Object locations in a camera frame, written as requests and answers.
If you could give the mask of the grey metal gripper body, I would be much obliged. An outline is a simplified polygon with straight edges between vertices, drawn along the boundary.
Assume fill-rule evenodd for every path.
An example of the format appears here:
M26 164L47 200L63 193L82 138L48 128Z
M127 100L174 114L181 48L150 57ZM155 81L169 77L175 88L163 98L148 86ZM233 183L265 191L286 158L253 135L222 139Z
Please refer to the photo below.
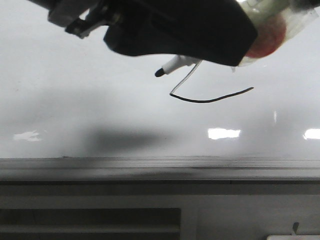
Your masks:
M118 6L113 0L30 0L48 10L48 21L81 39L100 26L118 21Z

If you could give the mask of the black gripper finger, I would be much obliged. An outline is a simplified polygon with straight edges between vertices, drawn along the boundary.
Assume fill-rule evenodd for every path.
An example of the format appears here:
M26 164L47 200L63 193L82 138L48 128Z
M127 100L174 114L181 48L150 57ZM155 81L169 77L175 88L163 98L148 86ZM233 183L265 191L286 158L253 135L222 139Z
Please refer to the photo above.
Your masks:
M183 55L237 66L258 32L235 0L118 0L104 42L126 56Z

